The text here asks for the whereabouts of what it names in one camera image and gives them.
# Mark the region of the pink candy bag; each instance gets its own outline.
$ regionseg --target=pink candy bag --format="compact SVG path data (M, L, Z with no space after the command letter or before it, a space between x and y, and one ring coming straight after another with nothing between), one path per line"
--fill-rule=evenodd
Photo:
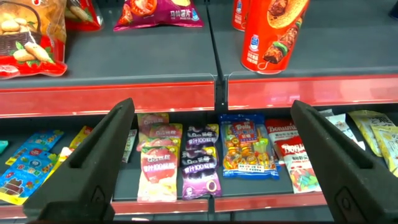
M203 27L192 0L126 0L114 31L159 24Z

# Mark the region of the yellow package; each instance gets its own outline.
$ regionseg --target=yellow package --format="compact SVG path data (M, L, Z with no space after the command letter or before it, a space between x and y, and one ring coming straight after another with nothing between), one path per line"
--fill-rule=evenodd
M398 177L398 127L372 126L388 169Z
M394 123L385 115L384 113L379 113L375 111L353 111L348 113L355 124L361 131L366 142L371 147L375 155L382 157L381 150L377 144L376 137L373 134L371 125L373 126L394 126Z

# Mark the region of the potato illustration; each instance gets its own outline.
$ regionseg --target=potato illustration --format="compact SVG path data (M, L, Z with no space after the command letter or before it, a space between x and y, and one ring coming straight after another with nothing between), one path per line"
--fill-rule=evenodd
M6 32L19 31L19 24L14 20L7 20L1 23L1 29Z
M28 53L25 49L22 50L17 50L16 52L13 53L14 58L19 61L19 62L26 62L29 60L35 60L36 58Z
M15 18L14 21L16 21L21 26L26 26L27 25L26 19L23 19L23 18Z
M90 21L88 14L78 6L70 6L69 10L82 21Z
M28 42L25 44L24 47L28 53L34 55L37 59L43 62L54 63L54 61L50 58L49 54L40 45Z

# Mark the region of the potato chip bag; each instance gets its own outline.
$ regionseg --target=potato chip bag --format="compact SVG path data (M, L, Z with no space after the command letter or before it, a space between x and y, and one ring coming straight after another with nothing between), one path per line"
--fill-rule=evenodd
M114 31L159 24L203 27L192 0L126 0Z
M67 0L65 23L71 30L100 30L103 18L94 1Z
M398 177L398 127L371 127L388 169Z
M65 73L65 5L66 0L0 1L0 79Z

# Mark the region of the red snack bag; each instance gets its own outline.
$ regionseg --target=red snack bag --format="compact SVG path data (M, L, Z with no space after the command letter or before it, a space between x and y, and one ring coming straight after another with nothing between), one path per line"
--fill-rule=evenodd
M66 0L0 2L0 79L65 73L65 5Z
M114 31L159 24L203 27L192 0L126 0Z
M322 191L300 136L275 143L284 157L293 192L297 194Z
M100 30L102 17L93 1L67 0L65 23L71 30Z

